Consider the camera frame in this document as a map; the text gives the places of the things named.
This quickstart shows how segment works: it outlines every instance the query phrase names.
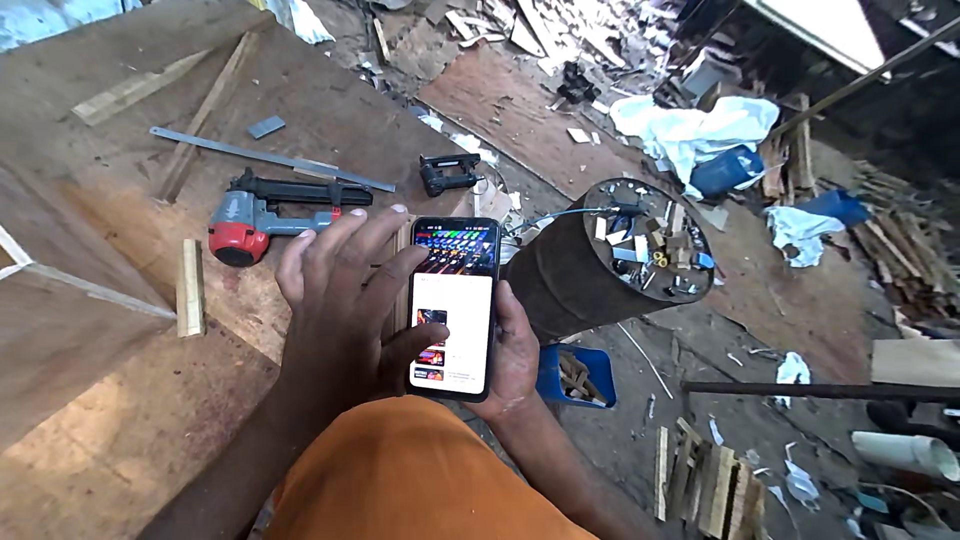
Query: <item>hand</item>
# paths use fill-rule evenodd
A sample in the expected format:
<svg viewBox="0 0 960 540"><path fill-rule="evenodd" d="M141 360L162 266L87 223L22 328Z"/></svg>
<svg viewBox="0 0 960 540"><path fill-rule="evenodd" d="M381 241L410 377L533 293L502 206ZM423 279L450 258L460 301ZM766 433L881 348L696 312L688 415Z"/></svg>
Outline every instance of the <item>hand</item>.
<svg viewBox="0 0 960 540"><path fill-rule="evenodd" d="M333 408L336 415L359 405L384 371L409 365L449 336L443 325L417 325L381 344L396 296L427 249L409 246L380 266L366 287L363 280L373 258L409 219L403 205L371 219L355 209L320 234L302 233L284 251L276 282L293 317L276 387L297 402L298 411L325 416Z"/></svg>
<svg viewBox="0 0 960 540"><path fill-rule="evenodd" d="M494 299L501 331L493 343L490 395L480 404L464 403L488 424L506 420L524 407L540 402L540 343L530 328L527 313L506 281L496 285Z"/></svg>

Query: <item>white pvc pipe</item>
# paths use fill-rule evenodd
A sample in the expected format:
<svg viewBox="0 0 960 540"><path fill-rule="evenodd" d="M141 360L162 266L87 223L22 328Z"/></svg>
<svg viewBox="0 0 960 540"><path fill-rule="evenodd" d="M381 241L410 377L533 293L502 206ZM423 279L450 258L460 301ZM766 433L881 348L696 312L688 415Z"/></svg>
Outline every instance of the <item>white pvc pipe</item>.
<svg viewBox="0 0 960 540"><path fill-rule="evenodd" d="M960 463L947 444L922 435L854 431L853 447L864 460L905 471L960 480Z"/></svg>

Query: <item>metal rod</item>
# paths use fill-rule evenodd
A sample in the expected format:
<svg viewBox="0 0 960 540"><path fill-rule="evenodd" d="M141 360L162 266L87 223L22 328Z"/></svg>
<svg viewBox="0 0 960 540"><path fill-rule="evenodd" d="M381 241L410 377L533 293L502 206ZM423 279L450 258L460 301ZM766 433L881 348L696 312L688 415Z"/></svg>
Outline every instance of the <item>metal rod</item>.
<svg viewBox="0 0 960 540"><path fill-rule="evenodd" d="M647 359L647 363L650 364L650 369L654 370L654 375L657 376L657 380L660 381L660 386L662 386L662 387L663 387L663 391L666 392L666 397L668 397L668 398L670 398L670 399L672 400L672 399L673 399L673 394L670 393L670 389L666 387L666 382L663 382L663 378L660 376L660 372L657 371L657 368L656 368L656 367L654 367L654 362L653 362L653 360L651 360L650 357L649 357L646 353L643 352L643 349L640 348L640 344L636 342L636 340L634 339L634 337L633 337L632 335L630 335L630 333L627 331L627 329L623 328L623 325L621 325L620 323L616 323L616 325L617 325L618 327L620 327L621 330L623 330L623 333L626 333L626 334L627 334L627 337L630 338L630 341L632 341L632 342L634 343L634 347L636 347L636 349L637 349L638 351L640 351L640 353L643 355L643 357Z"/></svg>
<svg viewBox="0 0 960 540"><path fill-rule="evenodd" d="M833 400L913 400L942 403L960 400L960 388L907 384L776 384L772 382L700 382L681 380L684 392L740 396L791 396Z"/></svg>
<svg viewBox="0 0 960 540"><path fill-rule="evenodd" d="M201 146L203 148L208 148L210 150L216 150L218 152L226 152L228 154L233 154L235 156L243 156L244 158L250 158L251 160L268 161L270 163L276 163L279 165L287 165L290 167L306 169L308 171L325 174L327 176L342 178L344 180L349 180L351 182L356 182L358 184L368 185L370 187L375 187L376 189L382 189L384 191L389 191L391 193L396 191L396 186L393 184L383 184L382 182L377 182L376 180L371 180L369 178L362 177L358 174L353 174L341 169L334 169L333 167L320 165L310 160L301 160L300 158L287 158L286 156L281 156L279 154L257 152L256 150L247 150L246 148L240 148L239 146L233 146L232 144L226 144L225 142L218 142L216 140L210 140L208 138L200 138L198 136L182 134L180 132L174 132L164 128L159 128L157 126L153 126L153 128L150 128L150 133L157 136L162 136L164 138L169 138L169 139L177 140L180 142L186 142L188 144L193 144L194 146Z"/></svg>
<svg viewBox="0 0 960 540"><path fill-rule="evenodd" d="M770 135L767 138L775 137L777 135L782 135L792 130L793 128L796 128L801 122L803 122L807 118L811 118L814 114L820 112L823 109L826 109L827 107L833 105L834 103L840 101L841 99L858 91L860 88L873 82L875 79L879 78L881 75L883 75L887 71L890 71L894 67L904 63L905 61L913 59L914 57L922 53L924 50L928 49L931 45L935 44L937 41L940 41L945 38L949 38L950 36L948 36L948 34L956 30L957 28L960 28L960 17L957 17L951 20L949 23L940 27L940 29L934 32L933 34L930 34L929 36L924 37L920 41L917 41L913 45L910 45L909 47L903 49L902 51L900 51L899 54L895 55L890 60L884 62L883 65L881 65L880 67L874 68L872 71L869 71L868 73L860 76L849 85L846 85L840 88L839 90L833 92L832 94L825 97L824 99L818 101L809 109L801 112L800 114L797 114L793 118L790 118L790 120L783 122L774 131L770 132Z"/></svg>

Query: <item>red nail gun cap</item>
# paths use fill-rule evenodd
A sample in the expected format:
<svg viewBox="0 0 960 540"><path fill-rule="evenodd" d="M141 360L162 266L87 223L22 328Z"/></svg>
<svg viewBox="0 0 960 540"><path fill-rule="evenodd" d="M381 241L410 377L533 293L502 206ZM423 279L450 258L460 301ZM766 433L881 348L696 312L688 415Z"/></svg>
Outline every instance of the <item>red nail gun cap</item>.
<svg viewBox="0 0 960 540"><path fill-rule="evenodd" d="M269 237L246 223L221 221L209 228L210 253L229 266L253 266L267 251Z"/></svg>

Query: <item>nail gun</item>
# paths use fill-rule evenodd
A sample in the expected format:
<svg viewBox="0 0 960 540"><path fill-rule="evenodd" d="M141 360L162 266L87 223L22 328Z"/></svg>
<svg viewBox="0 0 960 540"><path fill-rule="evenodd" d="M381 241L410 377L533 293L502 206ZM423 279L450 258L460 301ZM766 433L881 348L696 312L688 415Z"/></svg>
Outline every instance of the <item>nail gun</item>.
<svg viewBox="0 0 960 540"><path fill-rule="evenodd" d="M333 209L318 211L313 217L279 217L277 203L329 203ZM341 205L371 204L373 195L364 185L266 180L254 176L247 167L242 176L230 182L224 200L210 217L210 252L229 266L253 266L267 251L271 234L321 231L340 217Z"/></svg>

